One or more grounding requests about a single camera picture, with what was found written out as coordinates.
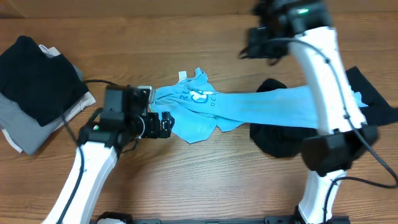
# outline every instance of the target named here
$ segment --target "wooden surface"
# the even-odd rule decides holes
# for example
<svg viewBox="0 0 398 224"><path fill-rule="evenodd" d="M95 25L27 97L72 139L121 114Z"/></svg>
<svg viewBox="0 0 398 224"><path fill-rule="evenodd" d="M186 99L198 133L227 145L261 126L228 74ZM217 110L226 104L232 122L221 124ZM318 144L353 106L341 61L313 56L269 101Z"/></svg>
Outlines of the wooden surface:
<svg viewBox="0 0 398 224"><path fill-rule="evenodd" d="M258 0L0 0L0 17L71 18L250 14ZM325 0L331 12L398 11L394 0ZM1 13L1 4L7 11Z"/></svg>
<svg viewBox="0 0 398 224"><path fill-rule="evenodd" d="M357 65L392 106L398 106L398 13L333 15L345 67ZM304 85L292 57L278 66L237 60L251 16L0 21L0 52L18 35L56 46L85 79L122 85L173 85L178 71L204 69L220 92L253 92L266 78ZM70 126L77 133L103 105L104 85L93 83L97 103ZM381 128L376 151L398 170L398 125ZM40 223L53 207L69 174L75 145L65 129L54 133L40 154L18 154L0 135L0 224ZM349 175L392 183L366 154ZM123 155L107 179L94 211L131 213L135 218L262 218L292 214L303 195L307 169L300 156L274 159L249 139L249 126L216 130L209 140L189 145L176 136L141 141ZM334 213L353 223L396 223L397 191L344 182Z"/></svg>

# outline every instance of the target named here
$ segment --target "folded clothes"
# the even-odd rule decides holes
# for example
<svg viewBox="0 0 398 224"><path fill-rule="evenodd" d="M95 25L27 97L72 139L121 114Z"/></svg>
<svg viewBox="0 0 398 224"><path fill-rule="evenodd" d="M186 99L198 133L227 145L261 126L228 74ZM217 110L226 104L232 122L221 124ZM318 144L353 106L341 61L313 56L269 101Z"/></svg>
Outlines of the folded clothes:
<svg viewBox="0 0 398 224"><path fill-rule="evenodd" d="M353 93L358 106L361 94ZM264 93L218 93L206 73L195 70L174 86L156 90L154 112L169 111L175 118L172 132L189 143L203 141L214 129L231 131L243 123L317 128L315 105L307 86Z"/></svg>
<svg viewBox="0 0 398 224"><path fill-rule="evenodd" d="M71 108L88 88L63 56L46 57L32 38L18 37L0 55L0 93L45 126Z"/></svg>
<svg viewBox="0 0 398 224"><path fill-rule="evenodd" d="M50 58L60 54L55 47L50 49L47 49L43 45L39 47ZM71 75L77 75L82 80L83 75L79 69L76 66L73 67L75 68L75 72ZM90 92L85 93L64 112L66 121L70 121L75 115L93 103L95 103L93 95ZM7 99L0 93L0 129L2 129L8 143L17 151L24 151L30 155L33 154L50 134L62 125L63 121L57 118L41 127L35 119L24 113L16 102Z"/></svg>
<svg viewBox="0 0 398 224"><path fill-rule="evenodd" d="M360 108L368 125L382 126L398 121L398 110L392 108L357 67L346 71L353 91L360 92L362 102L369 105ZM287 88L277 80L266 80L257 92ZM317 135L313 128L296 128L267 124L250 124L250 138L264 152L275 157L292 157L299 153L300 143Z"/></svg>

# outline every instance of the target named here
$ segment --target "black cloth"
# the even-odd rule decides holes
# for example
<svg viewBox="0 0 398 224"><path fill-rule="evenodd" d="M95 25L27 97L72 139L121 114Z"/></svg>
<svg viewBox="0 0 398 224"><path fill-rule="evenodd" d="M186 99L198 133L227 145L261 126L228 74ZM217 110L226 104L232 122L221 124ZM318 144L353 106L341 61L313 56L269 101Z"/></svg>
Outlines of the black cloth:
<svg viewBox="0 0 398 224"><path fill-rule="evenodd" d="M360 108L369 125L387 125L398 121L398 110L392 108L357 67L346 71L354 92L360 92L362 102L368 107ZM257 92L287 88L283 83L268 79ZM317 135L312 128L284 127L268 124L250 124L250 138L264 152L274 157L293 157L299 153L300 143Z"/></svg>
<svg viewBox="0 0 398 224"><path fill-rule="evenodd" d="M63 56L48 58L26 36L0 55L0 93L45 126L73 106L88 88Z"/></svg>

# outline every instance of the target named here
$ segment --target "gray cloth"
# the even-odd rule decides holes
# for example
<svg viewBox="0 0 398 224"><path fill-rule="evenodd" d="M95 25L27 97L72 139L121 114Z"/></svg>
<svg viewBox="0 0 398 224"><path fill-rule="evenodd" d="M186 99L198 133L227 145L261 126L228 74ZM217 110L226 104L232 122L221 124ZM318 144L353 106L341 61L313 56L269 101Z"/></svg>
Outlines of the gray cloth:
<svg viewBox="0 0 398 224"><path fill-rule="evenodd" d="M83 75L80 70L73 66L80 80ZM76 102L65 114L70 114L80 101ZM32 155L45 142L45 140L60 125L60 120L56 119L50 124L41 127L38 122L25 114L14 101L7 99L0 93L0 128L7 130L14 143L24 152Z"/></svg>

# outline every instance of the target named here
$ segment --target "light blue cloth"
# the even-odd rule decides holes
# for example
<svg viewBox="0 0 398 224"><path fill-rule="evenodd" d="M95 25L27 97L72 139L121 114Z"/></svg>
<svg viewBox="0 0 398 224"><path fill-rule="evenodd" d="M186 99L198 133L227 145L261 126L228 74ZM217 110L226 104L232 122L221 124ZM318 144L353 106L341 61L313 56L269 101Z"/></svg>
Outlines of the light blue cloth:
<svg viewBox="0 0 398 224"><path fill-rule="evenodd" d="M361 93L354 93L360 107ZM262 93L218 93L203 70L194 78L156 90L153 112L169 111L175 118L172 132L189 143L204 141L214 129L232 131L243 123L318 128L317 112L307 86Z"/></svg>

